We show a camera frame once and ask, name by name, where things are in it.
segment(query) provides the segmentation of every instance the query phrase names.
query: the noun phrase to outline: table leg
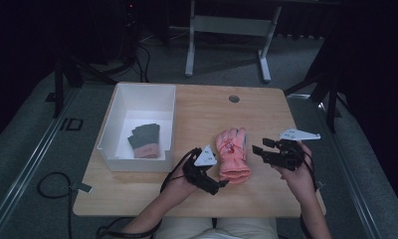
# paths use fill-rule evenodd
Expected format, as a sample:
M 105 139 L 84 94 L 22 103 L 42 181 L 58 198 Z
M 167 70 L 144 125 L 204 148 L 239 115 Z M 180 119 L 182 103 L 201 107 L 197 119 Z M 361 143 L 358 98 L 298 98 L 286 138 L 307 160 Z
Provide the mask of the table leg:
M 274 37 L 274 31 L 276 30 L 276 26 L 277 26 L 278 19 L 280 17 L 281 9 L 282 9 L 282 7 L 277 7 L 277 9 L 274 13 L 274 17 L 271 22 L 270 28 L 268 29 L 265 46 L 262 50 L 258 51 L 259 62 L 261 64 L 262 77 L 265 82 L 271 81 L 270 69 L 268 67 L 268 62 L 267 62 L 267 54 L 268 54 L 268 50 L 271 45 L 271 41 L 273 40 L 273 37 Z
M 186 70 L 184 75 L 186 77 L 193 76 L 193 64 L 195 61 L 195 1 L 190 3 L 190 30 L 189 30 L 189 50 L 187 52 Z

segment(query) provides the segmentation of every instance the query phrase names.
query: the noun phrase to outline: black electronic device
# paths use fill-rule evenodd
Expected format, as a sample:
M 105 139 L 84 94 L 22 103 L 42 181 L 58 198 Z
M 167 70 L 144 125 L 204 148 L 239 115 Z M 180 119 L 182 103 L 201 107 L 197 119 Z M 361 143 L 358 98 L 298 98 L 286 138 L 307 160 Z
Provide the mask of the black electronic device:
M 168 173 L 167 177 L 164 179 L 164 182 L 161 185 L 160 191 L 162 192 L 164 190 L 168 181 L 178 178 L 172 178 L 172 175 L 185 160 L 187 161 L 184 163 L 182 168 L 184 173 L 183 177 L 185 177 L 189 183 L 201 188 L 206 192 L 211 193 L 212 195 L 215 195 L 220 187 L 225 187 L 229 180 L 222 180 L 217 182 L 206 173 L 206 171 L 211 168 L 212 165 L 195 165 L 195 161 L 201 153 L 202 149 L 200 147 L 195 147 L 194 149 L 187 152 L 174 167 L 174 169 L 170 173 Z
M 281 139 L 275 141 L 269 138 L 262 140 L 263 145 L 277 148 L 280 152 L 264 151 L 262 148 L 252 145 L 253 153 L 262 157 L 264 163 L 280 166 L 294 171 L 304 161 L 304 151 L 296 141 Z
M 225 187 L 227 185 L 229 180 L 217 182 L 209 177 L 206 171 L 211 168 L 212 165 L 196 166 L 194 164 L 195 160 L 198 158 L 201 152 L 201 148 L 195 148 L 191 151 L 187 161 L 183 165 L 184 177 L 186 177 L 187 181 L 193 185 L 211 193 L 212 195 L 215 195 L 220 187 Z

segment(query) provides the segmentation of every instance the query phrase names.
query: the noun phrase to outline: black mount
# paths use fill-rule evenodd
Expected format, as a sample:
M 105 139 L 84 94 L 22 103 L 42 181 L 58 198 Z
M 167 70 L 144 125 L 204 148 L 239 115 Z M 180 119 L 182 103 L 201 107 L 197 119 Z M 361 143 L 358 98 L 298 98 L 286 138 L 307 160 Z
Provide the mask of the black mount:
M 263 138 L 262 143 L 280 150 L 280 152 L 264 151 L 262 148 L 252 145 L 253 153 L 261 156 L 264 163 L 284 167 L 290 171 L 296 170 L 302 164 L 304 152 L 296 141 L 287 139 L 275 141 Z
M 220 187 L 225 187 L 229 180 L 215 181 L 208 176 L 206 171 L 212 167 L 209 166 L 196 166 L 194 163 L 198 156 L 202 153 L 202 149 L 199 147 L 194 148 L 190 151 L 190 155 L 187 161 L 183 165 L 184 176 L 187 181 L 193 185 L 203 189 L 206 192 L 215 195 Z

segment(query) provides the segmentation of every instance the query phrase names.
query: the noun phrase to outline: forearm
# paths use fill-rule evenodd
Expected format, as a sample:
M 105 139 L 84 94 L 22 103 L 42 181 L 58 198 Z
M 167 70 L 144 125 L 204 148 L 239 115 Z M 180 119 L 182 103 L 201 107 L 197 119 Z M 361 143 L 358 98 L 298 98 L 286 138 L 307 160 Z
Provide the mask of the forearm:
M 301 217 L 312 238 L 331 238 L 325 217 L 316 196 L 300 204 Z
M 127 224 L 122 232 L 125 233 L 144 233 L 154 228 L 162 217 L 176 204 L 172 202 L 167 193 L 159 194 L 138 216 Z

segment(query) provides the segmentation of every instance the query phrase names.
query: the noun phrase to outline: pink glove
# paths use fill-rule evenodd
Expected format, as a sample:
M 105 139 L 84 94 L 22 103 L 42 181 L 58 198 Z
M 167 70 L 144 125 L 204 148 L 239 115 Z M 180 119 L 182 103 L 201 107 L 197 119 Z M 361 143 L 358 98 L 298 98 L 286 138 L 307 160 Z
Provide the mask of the pink glove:
M 246 165 L 246 130 L 243 127 L 224 130 L 218 134 L 216 142 L 221 156 L 221 180 L 240 183 L 248 179 L 251 169 Z

